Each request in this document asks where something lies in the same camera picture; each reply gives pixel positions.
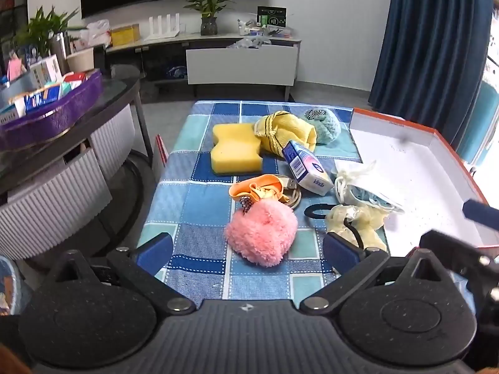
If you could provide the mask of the pale yellow scrunchie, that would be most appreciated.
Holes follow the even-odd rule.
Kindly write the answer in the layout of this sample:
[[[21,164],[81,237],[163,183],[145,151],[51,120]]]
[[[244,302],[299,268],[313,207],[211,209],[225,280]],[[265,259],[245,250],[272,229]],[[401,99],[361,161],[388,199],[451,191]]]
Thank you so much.
[[[360,249],[376,247],[386,252],[387,245],[377,233],[384,226],[386,217],[386,211],[367,205],[336,205],[326,215],[325,221],[328,233],[336,233]]]

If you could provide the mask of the white drawstring pouch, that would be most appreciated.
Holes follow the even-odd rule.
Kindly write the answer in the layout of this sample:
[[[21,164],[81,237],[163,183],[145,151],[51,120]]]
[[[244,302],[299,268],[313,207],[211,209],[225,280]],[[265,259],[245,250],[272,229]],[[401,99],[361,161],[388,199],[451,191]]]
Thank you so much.
[[[404,212],[388,179],[373,165],[336,159],[334,166],[334,191],[341,204],[366,205],[388,213]]]

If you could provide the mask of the pink fluffy pompom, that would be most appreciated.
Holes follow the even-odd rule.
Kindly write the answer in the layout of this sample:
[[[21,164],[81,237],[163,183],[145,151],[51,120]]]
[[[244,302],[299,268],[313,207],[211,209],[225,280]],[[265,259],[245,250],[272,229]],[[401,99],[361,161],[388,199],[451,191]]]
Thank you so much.
[[[277,266],[293,245],[298,220],[287,205],[262,199],[244,211],[238,209],[224,229],[230,248],[249,262]]]

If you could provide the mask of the Vinda tissue pack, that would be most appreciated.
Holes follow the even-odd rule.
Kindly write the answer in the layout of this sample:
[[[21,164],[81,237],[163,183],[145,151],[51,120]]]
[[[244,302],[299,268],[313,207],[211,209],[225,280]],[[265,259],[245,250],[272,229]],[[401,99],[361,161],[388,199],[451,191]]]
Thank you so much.
[[[319,196],[327,195],[333,182],[316,156],[296,141],[290,140],[282,150],[283,157],[298,185]]]

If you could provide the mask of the orange cloth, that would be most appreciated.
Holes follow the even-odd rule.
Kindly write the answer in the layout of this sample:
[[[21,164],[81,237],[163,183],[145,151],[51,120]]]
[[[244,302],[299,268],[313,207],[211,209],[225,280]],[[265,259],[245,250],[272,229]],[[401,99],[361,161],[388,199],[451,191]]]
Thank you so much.
[[[248,197],[252,202],[262,199],[273,199],[287,203],[289,197],[284,194],[284,186],[279,178],[272,174],[265,174],[244,181],[234,183],[228,190],[232,199]]]

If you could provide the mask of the teal crochet plush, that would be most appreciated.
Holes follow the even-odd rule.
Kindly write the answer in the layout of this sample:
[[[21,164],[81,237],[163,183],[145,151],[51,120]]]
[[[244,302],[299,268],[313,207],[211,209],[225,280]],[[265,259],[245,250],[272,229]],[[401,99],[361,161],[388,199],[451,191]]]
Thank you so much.
[[[315,128],[317,144],[330,144],[341,133],[341,124],[337,116],[329,109],[310,109],[301,118]]]

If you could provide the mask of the yellow sponge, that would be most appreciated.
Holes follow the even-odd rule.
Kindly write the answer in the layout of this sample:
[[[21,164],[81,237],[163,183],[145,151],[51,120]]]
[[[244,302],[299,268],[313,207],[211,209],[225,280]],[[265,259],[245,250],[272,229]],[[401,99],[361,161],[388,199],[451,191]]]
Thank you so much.
[[[212,129],[211,169],[217,175],[262,171],[260,139],[252,123],[216,124]]]

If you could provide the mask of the yellow striped towel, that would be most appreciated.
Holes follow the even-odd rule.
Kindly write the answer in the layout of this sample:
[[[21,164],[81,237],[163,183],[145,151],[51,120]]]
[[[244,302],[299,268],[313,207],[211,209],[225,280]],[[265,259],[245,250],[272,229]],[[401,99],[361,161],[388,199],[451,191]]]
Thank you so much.
[[[260,118],[254,124],[254,135],[260,139],[263,150],[283,158],[283,149],[289,141],[295,141],[311,152],[317,143],[313,125],[295,115],[278,111]]]

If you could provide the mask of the orange-rimmed white box lid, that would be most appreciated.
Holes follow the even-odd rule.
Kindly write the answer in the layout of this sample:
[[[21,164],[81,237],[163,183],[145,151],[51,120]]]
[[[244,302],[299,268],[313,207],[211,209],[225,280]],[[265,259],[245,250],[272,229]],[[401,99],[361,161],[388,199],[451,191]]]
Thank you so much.
[[[404,207],[384,222],[392,255],[403,256],[430,230],[475,247],[498,243],[498,233],[468,220],[463,204],[486,198],[450,145],[435,129],[376,112],[337,110],[346,122],[359,162],[373,165],[389,181]]]

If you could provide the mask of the teal suitcase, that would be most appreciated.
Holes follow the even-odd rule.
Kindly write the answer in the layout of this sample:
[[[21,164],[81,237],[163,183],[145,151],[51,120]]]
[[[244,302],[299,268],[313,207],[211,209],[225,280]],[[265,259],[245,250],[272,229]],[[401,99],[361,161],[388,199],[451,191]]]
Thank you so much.
[[[482,81],[474,109],[468,119],[457,153],[469,170],[476,169],[485,158],[498,123],[498,92]]]

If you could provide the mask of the dark round side table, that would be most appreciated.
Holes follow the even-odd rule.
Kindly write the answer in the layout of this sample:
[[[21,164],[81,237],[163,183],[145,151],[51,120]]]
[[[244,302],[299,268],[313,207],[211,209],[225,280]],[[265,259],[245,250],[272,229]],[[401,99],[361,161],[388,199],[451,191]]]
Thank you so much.
[[[135,133],[152,161],[140,101],[140,79],[93,73],[64,100],[89,111],[52,141],[1,155],[1,254],[29,259],[55,248],[110,204],[109,182],[130,165]]]

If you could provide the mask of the blue checkered tablecloth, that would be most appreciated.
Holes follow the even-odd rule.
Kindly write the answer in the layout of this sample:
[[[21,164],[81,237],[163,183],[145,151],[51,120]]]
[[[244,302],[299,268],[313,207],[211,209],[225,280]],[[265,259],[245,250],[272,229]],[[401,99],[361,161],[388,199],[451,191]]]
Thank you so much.
[[[264,268],[233,252],[224,238],[225,226],[239,209],[228,189],[241,176],[218,176],[211,169],[212,130],[217,124],[256,122],[280,110],[301,116],[310,107],[252,100],[195,102],[167,159],[139,239],[145,244],[163,232],[172,237],[172,257],[157,268],[158,280],[195,304],[208,299],[300,303],[336,280],[336,271],[323,257],[326,226],[304,214],[310,205],[336,203],[334,193],[302,193],[289,253],[277,266]]]

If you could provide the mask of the purple tray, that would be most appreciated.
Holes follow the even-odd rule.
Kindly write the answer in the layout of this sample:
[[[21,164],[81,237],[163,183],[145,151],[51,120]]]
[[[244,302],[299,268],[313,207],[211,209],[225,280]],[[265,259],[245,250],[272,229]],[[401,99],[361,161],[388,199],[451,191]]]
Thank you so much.
[[[53,103],[1,126],[1,152],[23,150],[67,132],[95,105],[103,92],[99,70]]]

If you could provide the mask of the dark blue curtain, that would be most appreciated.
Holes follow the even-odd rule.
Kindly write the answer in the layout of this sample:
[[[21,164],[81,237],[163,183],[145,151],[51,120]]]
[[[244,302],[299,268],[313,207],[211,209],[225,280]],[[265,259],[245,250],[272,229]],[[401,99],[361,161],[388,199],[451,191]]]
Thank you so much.
[[[391,0],[369,103],[463,139],[486,65],[493,0]]]

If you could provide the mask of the white tv cabinet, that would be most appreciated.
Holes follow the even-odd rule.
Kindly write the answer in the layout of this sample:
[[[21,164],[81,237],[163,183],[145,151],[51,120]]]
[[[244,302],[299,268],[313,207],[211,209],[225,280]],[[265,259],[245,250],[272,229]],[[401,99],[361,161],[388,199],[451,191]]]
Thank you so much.
[[[232,48],[243,37],[233,34],[202,36],[181,34],[175,37],[146,37],[122,46],[107,48],[109,58],[129,55],[139,61],[146,74],[144,60],[159,56],[159,50],[179,47],[183,51],[187,84],[197,87],[210,84],[256,84],[283,88],[283,99],[291,98],[290,90],[298,77],[301,40],[272,36],[270,44],[258,48]]]

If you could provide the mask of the white paper cup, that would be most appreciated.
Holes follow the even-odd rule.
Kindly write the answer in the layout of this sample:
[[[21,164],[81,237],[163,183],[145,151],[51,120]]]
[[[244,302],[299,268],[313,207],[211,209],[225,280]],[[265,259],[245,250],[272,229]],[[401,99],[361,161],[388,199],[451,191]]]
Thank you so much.
[[[76,51],[66,57],[69,65],[69,70],[74,73],[83,73],[95,68],[94,64],[94,48],[90,47],[80,51]]]

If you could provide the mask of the white wifi router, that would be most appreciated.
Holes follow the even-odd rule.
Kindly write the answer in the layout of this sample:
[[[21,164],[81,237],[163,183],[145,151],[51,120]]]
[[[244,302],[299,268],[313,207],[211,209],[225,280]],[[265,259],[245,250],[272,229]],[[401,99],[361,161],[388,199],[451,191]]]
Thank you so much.
[[[180,13],[174,16],[167,14],[165,17],[157,15],[149,18],[149,35],[146,37],[149,41],[159,39],[170,39],[176,37],[180,32]]]

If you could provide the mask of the yellow box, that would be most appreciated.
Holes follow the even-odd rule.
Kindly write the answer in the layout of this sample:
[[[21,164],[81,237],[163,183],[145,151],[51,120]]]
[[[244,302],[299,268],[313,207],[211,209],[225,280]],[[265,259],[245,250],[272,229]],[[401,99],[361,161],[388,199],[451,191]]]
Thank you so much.
[[[124,46],[139,41],[139,25],[132,24],[111,29],[111,40],[113,47]]]

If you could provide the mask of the white plastic bag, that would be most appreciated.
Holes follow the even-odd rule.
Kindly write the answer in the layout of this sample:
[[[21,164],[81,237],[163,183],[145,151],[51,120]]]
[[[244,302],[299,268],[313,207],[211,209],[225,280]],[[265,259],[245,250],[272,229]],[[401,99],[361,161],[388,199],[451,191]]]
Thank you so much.
[[[112,43],[111,27],[107,19],[89,23],[80,31],[80,44],[83,48],[93,46],[109,47]]]

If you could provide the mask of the green plant on table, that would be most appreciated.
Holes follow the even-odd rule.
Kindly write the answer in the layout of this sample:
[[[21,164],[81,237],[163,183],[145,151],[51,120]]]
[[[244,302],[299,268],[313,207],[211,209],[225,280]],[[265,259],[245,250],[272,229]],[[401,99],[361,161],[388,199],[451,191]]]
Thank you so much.
[[[69,31],[86,30],[84,25],[70,25],[69,20],[79,12],[76,8],[71,13],[57,14],[55,7],[45,14],[43,7],[39,7],[36,14],[15,37],[17,46],[34,46],[41,57],[47,57],[50,51],[50,40],[56,34]]]

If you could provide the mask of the black green display box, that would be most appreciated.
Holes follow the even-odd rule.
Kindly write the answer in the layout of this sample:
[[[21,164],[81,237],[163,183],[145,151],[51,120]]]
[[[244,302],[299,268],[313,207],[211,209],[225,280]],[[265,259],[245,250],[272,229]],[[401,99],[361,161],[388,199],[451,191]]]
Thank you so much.
[[[287,9],[274,6],[258,6],[257,7],[257,23],[262,26],[287,26]]]

